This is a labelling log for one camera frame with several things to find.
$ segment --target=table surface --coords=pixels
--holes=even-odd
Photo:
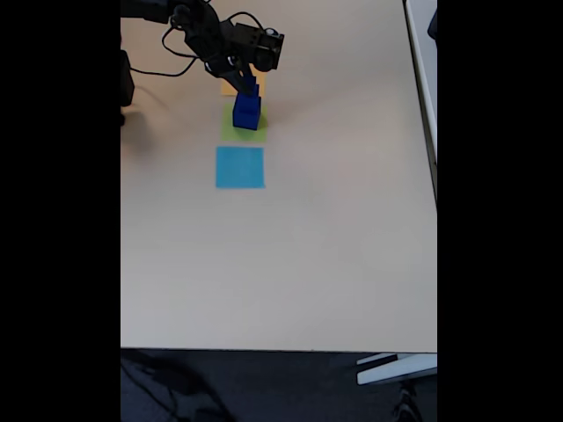
[[[213,6],[286,35],[262,100],[266,188],[216,189],[216,147],[239,143],[221,141],[234,98],[203,63],[134,73],[121,346],[436,352],[437,213],[401,1]],[[185,67],[165,29],[121,20],[133,67]]]

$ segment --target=colored paper square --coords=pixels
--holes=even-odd
[[[264,149],[217,147],[216,187],[222,189],[264,187]]]
[[[256,84],[260,86],[260,96],[264,98],[266,94],[266,73],[256,70],[252,64],[250,65],[250,69],[252,70],[252,75],[256,76]],[[231,84],[221,79],[221,95],[235,97],[237,94],[237,90],[235,90]]]
[[[267,107],[261,107],[258,129],[243,129],[232,126],[232,108],[234,104],[223,106],[223,120],[221,126],[222,141],[265,142],[267,138]]]

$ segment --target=floor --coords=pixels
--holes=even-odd
[[[146,351],[189,366],[211,385],[237,422],[392,422],[398,383],[358,386],[355,361],[366,353]],[[167,405],[164,387],[123,361],[134,378]],[[436,376],[416,381],[424,422],[436,422]],[[179,415],[213,409],[207,396],[178,396]],[[168,422],[170,415],[121,371],[122,422]]]

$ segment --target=blue cube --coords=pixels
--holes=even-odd
[[[245,81],[252,87],[252,95],[237,94],[235,106],[232,109],[232,126],[243,129],[258,129],[262,98],[259,95],[260,86],[256,84],[256,77],[245,76]]]

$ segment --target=black cable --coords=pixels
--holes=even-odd
[[[235,16],[239,16],[239,15],[246,15],[246,16],[252,18],[252,20],[253,20],[254,22],[256,22],[256,25],[258,25],[258,27],[259,27],[262,31],[264,31],[264,26],[262,26],[262,24],[260,23],[260,21],[257,20],[254,15],[252,15],[251,13],[248,13],[247,11],[239,11],[239,12],[235,13],[234,15],[230,15],[230,16],[227,18],[227,20],[230,21],[230,20],[233,19]]]
[[[137,72],[137,73],[142,73],[142,74],[144,74],[144,75],[178,77],[178,76],[182,76],[182,75],[184,75],[186,72],[188,72],[188,71],[190,70],[190,68],[192,67],[192,65],[194,64],[194,62],[195,62],[198,58],[199,58],[199,57],[194,57],[194,58],[192,59],[192,61],[190,62],[190,64],[188,64],[187,67],[186,67],[184,70],[182,70],[182,71],[179,72],[179,73],[175,73],[175,74],[172,74],[172,73],[159,73],[159,72],[146,72],[146,71],[144,71],[144,70],[139,70],[139,69],[135,69],[135,68],[131,68],[131,70],[133,70],[134,72]]]
[[[168,36],[169,33],[172,32],[174,28],[171,26],[170,28],[168,28],[168,30],[163,34],[162,36],[162,47],[164,47],[166,49],[166,51],[170,51],[173,55],[177,55],[178,57],[188,57],[190,59],[197,59],[199,58],[197,55],[185,55],[183,53],[178,53],[177,51],[172,50],[171,48],[169,48],[168,46],[166,46],[165,40],[166,37]]]
[[[168,396],[170,396],[170,400],[174,406],[168,420],[173,421],[175,418],[178,418],[178,400],[176,400],[176,396],[174,396],[174,392],[170,388],[168,388]]]
[[[127,371],[127,369],[123,366],[123,362],[120,362],[121,364],[121,369],[123,369],[123,372],[125,373],[125,375],[127,376],[127,378],[134,384],[136,385],[139,389],[141,389],[147,396],[149,396],[150,398],[152,398],[152,400],[158,404],[160,407],[162,407],[165,411],[167,411],[168,413],[170,413],[173,417],[177,418],[178,416],[176,415],[176,412],[172,412],[171,409],[168,408],[168,406],[166,406],[164,403],[162,403],[160,400],[158,400],[154,394],[152,394],[150,392],[149,389],[147,389],[144,385],[142,385],[140,382],[138,382],[135,378],[133,378],[133,376],[129,373],[129,371]]]

